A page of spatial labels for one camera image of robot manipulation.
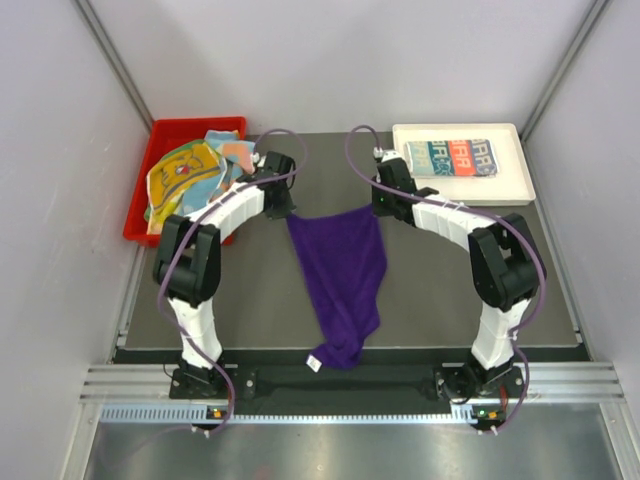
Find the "purple towel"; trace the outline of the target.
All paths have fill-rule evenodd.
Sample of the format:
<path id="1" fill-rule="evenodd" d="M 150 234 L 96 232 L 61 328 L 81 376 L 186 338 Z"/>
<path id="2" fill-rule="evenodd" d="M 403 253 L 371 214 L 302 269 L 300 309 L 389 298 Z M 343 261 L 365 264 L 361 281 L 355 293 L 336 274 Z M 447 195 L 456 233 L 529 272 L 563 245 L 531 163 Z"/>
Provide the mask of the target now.
<path id="1" fill-rule="evenodd" d="M 361 359 L 366 339 L 380 326 L 377 295 L 387 257 L 373 207 L 286 219 L 324 341 L 308 355 L 315 373 L 348 370 Z"/>

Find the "rabbit print striped towel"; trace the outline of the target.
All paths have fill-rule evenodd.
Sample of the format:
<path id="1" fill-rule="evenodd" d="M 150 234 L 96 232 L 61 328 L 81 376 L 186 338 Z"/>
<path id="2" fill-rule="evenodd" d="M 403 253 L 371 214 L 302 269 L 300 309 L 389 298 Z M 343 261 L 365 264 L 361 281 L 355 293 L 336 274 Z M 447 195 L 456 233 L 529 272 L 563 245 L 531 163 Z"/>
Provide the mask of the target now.
<path id="1" fill-rule="evenodd" d="M 405 144 L 404 153 L 417 178 L 485 178 L 499 173 L 488 139 L 414 140 Z"/>

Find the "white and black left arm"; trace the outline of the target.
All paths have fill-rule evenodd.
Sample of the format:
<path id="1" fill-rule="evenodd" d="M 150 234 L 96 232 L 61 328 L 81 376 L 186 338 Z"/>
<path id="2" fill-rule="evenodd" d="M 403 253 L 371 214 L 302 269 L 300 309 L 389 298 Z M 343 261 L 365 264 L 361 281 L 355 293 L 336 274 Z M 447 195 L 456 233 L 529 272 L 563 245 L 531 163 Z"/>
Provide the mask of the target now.
<path id="1" fill-rule="evenodd" d="M 221 281 L 222 243 L 245 222 L 261 214 L 281 219 L 293 212 L 290 188 L 295 160 L 269 151 L 257 155 L 252 174 L 204 208 L 172 215 L 164 224 L 153 268 L 159 299 L 171 307 L 182 353 L 171 374 L 171 399 L 222 398 L 233 384 L 218 360 L 223 347 L 215 327 L 213 299 Z"/>

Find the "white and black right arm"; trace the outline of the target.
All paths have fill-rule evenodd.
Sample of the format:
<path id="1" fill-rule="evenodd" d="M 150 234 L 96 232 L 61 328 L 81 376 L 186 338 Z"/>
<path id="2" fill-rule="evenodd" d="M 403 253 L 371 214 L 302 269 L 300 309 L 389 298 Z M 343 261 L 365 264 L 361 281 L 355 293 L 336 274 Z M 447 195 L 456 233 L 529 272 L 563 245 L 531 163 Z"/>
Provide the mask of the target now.
<path id="1" fill-rule="evenodd" d="M 374 159 L 374 214 L 436 234 L 469 254 L 482 301 L 479 329 L 464 365 L 440 381 L 441 395 L 458 404 L 490 395 L 512 369 L 518 326 L 546 279 L 528 224 L 518 214 L 481 215 L 434 189 L 419 189 L 394 150 L 376 148 Z"/>

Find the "pastel patchwork towel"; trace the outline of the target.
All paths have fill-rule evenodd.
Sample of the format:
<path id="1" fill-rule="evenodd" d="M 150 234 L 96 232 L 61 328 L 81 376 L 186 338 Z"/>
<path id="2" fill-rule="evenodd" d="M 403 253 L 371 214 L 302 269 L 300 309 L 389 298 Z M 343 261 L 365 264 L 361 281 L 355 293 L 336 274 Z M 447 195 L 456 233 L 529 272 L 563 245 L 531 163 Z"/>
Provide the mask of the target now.
<path id="1" fill-rule="evenodd" d="M 204 140 L 217 154 L 220 172 L 186 189 L 176 210 L 181 215 L 204 208 L 225 193 L 239 177 L 254 172 L 251 155 L 254 153 L 255 143 L 241 140 L 237 130 L 209 130 Z"/>

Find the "white plastic tray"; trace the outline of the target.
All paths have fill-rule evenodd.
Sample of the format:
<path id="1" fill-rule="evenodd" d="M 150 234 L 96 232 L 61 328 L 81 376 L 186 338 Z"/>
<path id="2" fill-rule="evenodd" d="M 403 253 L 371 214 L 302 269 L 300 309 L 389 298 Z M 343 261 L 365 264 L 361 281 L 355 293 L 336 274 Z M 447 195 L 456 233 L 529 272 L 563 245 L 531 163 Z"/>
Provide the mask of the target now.
<path id="1" fill-rule="evenodd" d="M 536 199 L 513 124 L 396 124 L 392 133 L 394 149 L 421 187 L 477 206 Z"/>

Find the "yellow cartoon print towel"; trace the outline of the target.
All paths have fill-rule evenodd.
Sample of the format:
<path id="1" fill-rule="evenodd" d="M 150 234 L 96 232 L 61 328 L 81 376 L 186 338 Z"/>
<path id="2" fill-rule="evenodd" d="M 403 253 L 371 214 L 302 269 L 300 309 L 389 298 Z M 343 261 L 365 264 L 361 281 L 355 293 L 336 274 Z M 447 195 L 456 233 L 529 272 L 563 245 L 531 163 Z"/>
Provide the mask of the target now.
<path id="1" fill-rule="evenodd" d="M 193 140 L 165 154 L 148 172 L 147 234 L 159 235 L 186 191 L 203 180 L 216 179 L 225 166 L 220 155 L 203 140 Z"/>

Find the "red plastic bin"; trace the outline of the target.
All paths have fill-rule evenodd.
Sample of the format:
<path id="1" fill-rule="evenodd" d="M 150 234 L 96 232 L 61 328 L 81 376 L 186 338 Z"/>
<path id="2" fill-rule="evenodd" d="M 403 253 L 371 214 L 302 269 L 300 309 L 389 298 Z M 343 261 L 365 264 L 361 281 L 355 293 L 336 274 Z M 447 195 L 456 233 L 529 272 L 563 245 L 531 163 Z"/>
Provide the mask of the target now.
<path id="1" fill-rule="evenodd" d="M 141 247 L 156 248 L 160 236 L 147 233 L 144 212 L 148 207 L 146 176 L 162 156 L 189 141 L 203 139 L 209 130 L 237 131 L 245 138 L 247 120 L 243 116 L 171 118 L 156 120 L 151 128 L 147 146 L 135 181 L 123 237 Z"/>

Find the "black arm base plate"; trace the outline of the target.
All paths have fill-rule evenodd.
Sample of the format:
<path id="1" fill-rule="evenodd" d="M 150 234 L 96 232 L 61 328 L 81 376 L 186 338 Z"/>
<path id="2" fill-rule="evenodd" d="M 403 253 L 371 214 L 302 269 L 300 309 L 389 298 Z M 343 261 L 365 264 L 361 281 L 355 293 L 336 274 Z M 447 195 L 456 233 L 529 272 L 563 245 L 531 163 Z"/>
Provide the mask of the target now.
<path id="1" fill-rule="evenodd" d="M 285 394 L 377 395 L 415 393 L 420 400 L 472 400 L 517 398 L 524 379 L 519 368 L 491 381 L 462 366 L 444 365 L 362 365 L 350 371 L 323 369 L 317 373 L 296 365 L 230 365 L 224 378 L 219 372 L 197 373 L 179 367 L 172 373 L 169 398 L 172 400 L 227 400 L 250 402 Z"/>

